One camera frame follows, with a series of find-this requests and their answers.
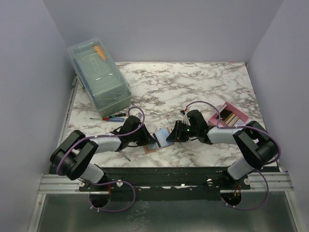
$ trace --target plastic storage box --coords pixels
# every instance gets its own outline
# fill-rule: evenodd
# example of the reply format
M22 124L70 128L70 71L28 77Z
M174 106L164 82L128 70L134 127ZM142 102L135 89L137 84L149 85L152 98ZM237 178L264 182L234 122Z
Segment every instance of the plastic storage box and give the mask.
M98 38L68 50L79 83L101 117L130 106L130 86Z

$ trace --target wire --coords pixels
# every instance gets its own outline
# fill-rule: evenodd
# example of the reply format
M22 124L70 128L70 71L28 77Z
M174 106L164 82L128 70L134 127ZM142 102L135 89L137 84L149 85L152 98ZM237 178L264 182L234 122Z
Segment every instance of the wire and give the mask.
M133 191L133 199L132 199L131 203L127 207L122 208L122 209L115 209L115 210L103 209L103 208L94 207L93 204L92 204L92 199L90 197L90 199L89 199L89 203L91 205L90 209L95 208L98 211L110 212L110 213L119 213L119 212L123 212L123 211L126 211L127 209L131 208L133 206L134 202L135 202L135 199L136 199L136 192L135 192L133 185L131 185L129 182L123 181L123 180L118 180L118 181L111 181L111 182L106 182L106 183L101 183L101 184L95 184L95 183L91 183L91 184L94 185L94 186L104 186L104 185L111 185L111 184L116 184L116 183L124 183L124 184L127 184L131 187L131 189Z
M111 195L111 192L112 192L112 186L111 185L108 185L108 195L110 197Z
M240 185L237 185L237 188L236 188L235 191L234 191L234 196L236 196L236 191L237 191L239 188L240 188Z
M264 179L265 184L266 184L266 188L267 188L267 194L266 194L266 197L265 197L265 199L263 200L263 202L262 202L260 205L256 206L256 207L252 207L252 208L239 208L239 207L236 207L236 206L234 206L234 205L228 204L223 198L221 198L222 201L225 203L226 206L228 206L228 207L230 207L230 208L233 208L233 209L237 209L237 210L250 211L250 210L259 209L259 208L263 207L263 206L266 204L267 200L269 199L269 186L268 186L268 183L267 183L267 180L266 180L265 176L264 176L259 170L256 170L256 171L257 171L257 172L262 176L262 178Z
M272 140L272 142L277 146L278 154L277 154L277 156L276 156L275 159L271 160L270 162L266 163L265 165L274 163L274 162L276 162L277 160L279 160L279 158L280 158L280 156L281 156L281 147L280 147L278 141L277 141L273 136L271 136L270 134L268 134L266 131L261 130L261 129L258 129L258 128L255 128L255 127L246 126L246 125L244 125L244 126L237 126L237 127L221 127L221 126L219 126L221 115L220 115L219 110L218 110L214 105L212 105L211 103L209 103L209 102L207 102L207 101L194 101L194 102L188 104L188 105L186 106L186 108L188 108L190 105L192 105L192 104L194 104L194 103L205 103L205 104L207 104L207 105L210 105L213 109L215 109L215 111L216 111L217 114L218 114L218 120L217 120L217 125L216 125L216 127L219 128L219 129L242 129L242 128L248 128L248 129L250 129L250 130L255 130L255 131L258 131L258 132L260 132L260 133L262 133L262 134L267 135L267 136Z
M68 155L71 153L71 151L72 151L78 144L82 143L83 141L85 141L85 140L87 140L87 139L104 138L104 137L124 137L124 136L131 135L131 134L137 132L137 131L143 126L143 124L144 124L144 122L145 122L145 113L144 113L143 110L140 109L139 107L137 107L137 106L132 106L132 107L130 107L129 110L128 110L128 113L127 113L128 115L130 115L130 110L133 109L133 108L139 109L139 110L141 111L142 115L143 115L142 122L139 124L139 126L138 126L135 130L133 130L133 131L131 131L131 132L129 132L129 133L126 133L126 134L113 134L113 135L101 134L101 135L93 135L93 136L88 136L88 137L82 138L81 140L77 141L77 142L64 154L64 156L62 157L61 161L59 162L59 164L58 164L58 166L57 166L57 171L56 171L56 173L57 173L58 175L63 175L63 174L61 173L61 166L63 165L64 160L68 157Z

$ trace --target white marble surface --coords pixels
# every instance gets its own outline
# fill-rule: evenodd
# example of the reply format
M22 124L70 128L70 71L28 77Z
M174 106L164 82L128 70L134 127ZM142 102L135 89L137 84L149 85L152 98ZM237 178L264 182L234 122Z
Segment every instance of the white marble surface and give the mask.
M231 102L263 125L262 116L244 63L118 63L132 89L132 104L146 114L148 131L173 128L181 120L180 110L193 101L208 101L220 107ZM198 103L206 121L214 114L209 106ZM67 134L81 130L88 135L108 133L120 123L90 120L99 117L87 95L78 87ZM229 166L241 157L236 145L206 145L198 140L176 143L154 153L145 154L142 147L123 152L96 154L92 163L101 167L194 167Z

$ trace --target mounting hole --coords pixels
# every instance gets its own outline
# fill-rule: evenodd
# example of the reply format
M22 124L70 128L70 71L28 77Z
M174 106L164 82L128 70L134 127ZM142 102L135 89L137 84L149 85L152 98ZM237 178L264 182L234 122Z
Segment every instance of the mounting hole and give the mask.
M241 193L237 193L236 196L232 192L222 193L221 197L230 205L238 205L241 202Z

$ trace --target white wall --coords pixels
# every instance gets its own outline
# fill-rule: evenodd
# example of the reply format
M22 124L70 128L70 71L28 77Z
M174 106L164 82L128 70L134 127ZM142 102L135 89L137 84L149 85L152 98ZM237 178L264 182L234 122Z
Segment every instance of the white wall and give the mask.
M65 44L41 0L0 3L0 231L27 231L70 93Z
M309 229L309 1L285 0L248 64L267 129L283 150Z
M43 0L66 45L115 61L248 62L282 0Z

